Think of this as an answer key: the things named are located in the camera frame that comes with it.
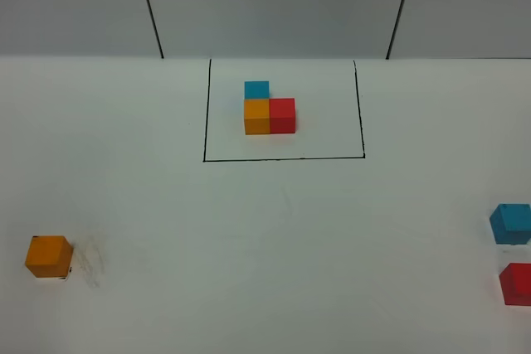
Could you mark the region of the orange template block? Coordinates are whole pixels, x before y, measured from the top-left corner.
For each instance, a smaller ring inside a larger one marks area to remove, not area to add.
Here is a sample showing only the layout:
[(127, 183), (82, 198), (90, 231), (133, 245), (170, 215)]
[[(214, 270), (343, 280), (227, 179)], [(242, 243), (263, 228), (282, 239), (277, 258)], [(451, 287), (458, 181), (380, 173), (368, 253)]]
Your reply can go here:
[(270, 101), (244, 100), (244, 127), (246, 135), (270, 134)]

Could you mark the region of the red template block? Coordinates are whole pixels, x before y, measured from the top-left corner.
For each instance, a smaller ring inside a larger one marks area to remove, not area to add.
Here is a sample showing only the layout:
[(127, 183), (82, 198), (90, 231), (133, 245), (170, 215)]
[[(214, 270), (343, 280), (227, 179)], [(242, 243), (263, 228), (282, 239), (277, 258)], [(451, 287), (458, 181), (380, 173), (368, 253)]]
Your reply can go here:
[(296, 109), (294, 98), (272, 98), (270, 107), (270, 133), (295, 133)]

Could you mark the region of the blue template block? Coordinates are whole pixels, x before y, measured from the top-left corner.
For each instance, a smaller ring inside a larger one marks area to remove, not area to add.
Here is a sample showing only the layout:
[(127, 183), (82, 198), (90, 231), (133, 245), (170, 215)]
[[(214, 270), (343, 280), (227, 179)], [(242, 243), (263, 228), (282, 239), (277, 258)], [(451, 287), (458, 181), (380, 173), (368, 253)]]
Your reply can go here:
[(248, 80), (244, 82), (244, 99), (269, 99), (270, 85), (268, 81)]

